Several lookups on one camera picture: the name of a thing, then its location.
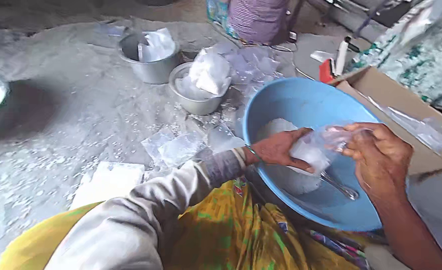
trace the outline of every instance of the right hand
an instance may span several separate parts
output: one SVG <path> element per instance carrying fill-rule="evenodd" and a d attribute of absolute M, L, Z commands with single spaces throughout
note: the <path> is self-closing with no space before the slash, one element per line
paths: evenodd
<path fill-rule="evenodd" d="M 405 196 L 412 146 L 384 124 L 355 123 L 344 128 L 355 133 L 343 155 L 356 161 L 355 174 L 366 193 L 384 199 Z"/>

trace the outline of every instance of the cardboard box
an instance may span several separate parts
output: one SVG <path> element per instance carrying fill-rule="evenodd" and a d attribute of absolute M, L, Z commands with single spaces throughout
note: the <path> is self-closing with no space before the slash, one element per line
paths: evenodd
<path fill-rule="evenodd" d="M 374 106 L 366 97 L 371 97 L 382 106 L 395 108 L 418 120 L 422 120 L 426 117 L 434 117 L 442 123 L 442 114 L 439 111 L 423 102 L 419 96 L 379 72 L 374 67 L 367 67 L 338 77 L 329 84 L 336 86 L 339 90 L 360 101 L 397 136 L 414 147 L 414 155 L 411 160 L 409 175 L 419 176 L 442 171 L 442 151 L 439 154 L 435 153 Z"/>

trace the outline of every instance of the metal spoon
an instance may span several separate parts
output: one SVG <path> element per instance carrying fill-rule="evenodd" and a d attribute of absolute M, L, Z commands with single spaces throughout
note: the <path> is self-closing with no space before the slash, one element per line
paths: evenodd
<path fill-rule="evenodd" d="M 329 176 L 326 172 L 322 171 L 319 178 L 325 182 L 328 182 L 333 187 L 337 188 L 341 193 L 343 193 L 350 200 L 355 201 L 359 199 L 359 193 L 350 187 L 343 186 L 338 183 L 338 181 L 334 180 L 331 176 Z"/>

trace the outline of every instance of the wrist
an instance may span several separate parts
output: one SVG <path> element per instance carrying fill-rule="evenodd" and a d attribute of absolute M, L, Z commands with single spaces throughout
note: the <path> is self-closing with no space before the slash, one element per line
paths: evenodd
<path fill-rule="evenodd" d="M 386 184 L 381 189 L 366 190 L 366 193 L 376 208 L 384 205 L 409 203 L 405 189 L 398 188 L 393 184 Z"/>
<path fill-rule="evenodd" d="M 251 150 L 249 150 L 248 147 L 244 146 L 242 148 L 242 150 L 244 152 L 244 156 L 246 157 L 246 160 L 244 161 L 246 163 L 246 166 L 249 166 L 249 165 L 257 163 L 257 162 L 260 162 L 259 158 L 256 155 L 254 155 L 251 152 Z"/>

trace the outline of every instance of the red object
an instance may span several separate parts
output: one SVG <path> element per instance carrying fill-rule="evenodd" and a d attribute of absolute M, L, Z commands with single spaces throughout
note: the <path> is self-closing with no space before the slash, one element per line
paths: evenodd
<path fill-rule="evenodd" d="M 319 80 L 322 83 L 334 80 L 334 60 L 332 58 L 326 59 L 319 66 Z"/>

